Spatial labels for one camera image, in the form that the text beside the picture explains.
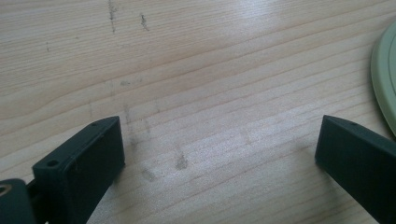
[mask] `green plate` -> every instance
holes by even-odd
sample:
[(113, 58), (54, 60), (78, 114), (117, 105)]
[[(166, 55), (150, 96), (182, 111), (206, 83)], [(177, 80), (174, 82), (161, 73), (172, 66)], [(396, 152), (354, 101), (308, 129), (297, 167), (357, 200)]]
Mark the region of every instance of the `green plate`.
[(396, 135), (396, 22), (375, 45), (371, 73), (376, 100)]

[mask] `black 3d printed part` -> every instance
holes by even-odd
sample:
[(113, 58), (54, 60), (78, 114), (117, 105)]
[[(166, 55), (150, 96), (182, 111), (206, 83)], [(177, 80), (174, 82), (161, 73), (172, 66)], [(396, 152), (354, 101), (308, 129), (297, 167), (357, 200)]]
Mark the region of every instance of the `black 3d printed part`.
[[(27, 188), (21, 180), (0, 182), (11, 186), (0, 195), (0, 223), (86, 223), (123, 167), (119, 117), (98, 120), (36, 163), (35, 180)], [(35, 219), (19, 222), (7, 214), (34, 214)]]
[(324, 116), (315, 159), (378, 222), (396, 223), (396, 143)]

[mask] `dark scratch mark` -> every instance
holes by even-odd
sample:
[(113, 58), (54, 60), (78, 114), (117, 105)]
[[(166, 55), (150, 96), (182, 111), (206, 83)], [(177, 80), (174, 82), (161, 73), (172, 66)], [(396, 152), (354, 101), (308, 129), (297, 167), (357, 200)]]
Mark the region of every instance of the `dark scratch mark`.
[(142, 18), (142, 22), (140, 24), (142, 24), (142, 26), (143, 26), (143, 28), (145, 28), (145, 30), (149, 31), (145, 15), (143, 15), (143, 13), (140, 13), (140, 17)]
[(111, 0), (108, 0), (108, 12), (110, 13), (111, 29), (113, 30), (113, 34), (116, 33), (116, 26), (114, 25), (114, 20), (116, 19), (116, 11), (117, 8), (114, 6), (114, 3)]
[(189, 166), (189, 161), (181, 154), (181, 157), (177, 159), (176, 169), (184, 170)]
[(132, 79), (132, 81), (131, 80), (122, 80), (121, 82), (120, 82), (120, 85), (121, 86), (129, 86), (129, 85), (136, 85), (136, 84), (139, 84), (139, 83), (141, 83), (143, 81), (143, 78), (142, 77), (140, 77), (140, 78), (138, 78), (138, 79)]
[(129, 113), (130, 108), (126, 103), (124, 103), (123, 109), (124, 109), (124, 113), (125, 113), (126, 126), (128, 128), (128, 132), (131, 133), (132, 132), (132, 119), (131, 119), (131, 115)]
[(154, 173), (147, 169), (142, 171), (142, 176), (149, 182), (153, 182), (157, 178)]

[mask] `screw hole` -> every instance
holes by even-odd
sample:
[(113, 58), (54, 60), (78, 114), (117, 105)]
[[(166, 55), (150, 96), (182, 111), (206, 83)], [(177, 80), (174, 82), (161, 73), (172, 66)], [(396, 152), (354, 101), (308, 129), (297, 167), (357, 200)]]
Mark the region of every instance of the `screw hole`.
[(49, 161), (49, 162), (47, 162), (47, 165), (49, 166), (49, 167), (53, 167), (53, 166), (56, 166), (56, 165), (58, 165), (58, 161)]
[(0, 197), (7, 194), (11, 189), (11, 185), (0, 185)]

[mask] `light wood tabletop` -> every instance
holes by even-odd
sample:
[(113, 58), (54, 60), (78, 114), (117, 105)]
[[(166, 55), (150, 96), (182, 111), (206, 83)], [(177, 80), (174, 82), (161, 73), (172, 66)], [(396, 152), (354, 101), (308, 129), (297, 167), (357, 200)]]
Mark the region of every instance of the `light wood tabletop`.
[(391, 137), (370, 58), (393, 21), (396, 1), (1, 1), (0, 179), (120, 116), (89, 223), (375, 223), (314, 154), (325, 114)]

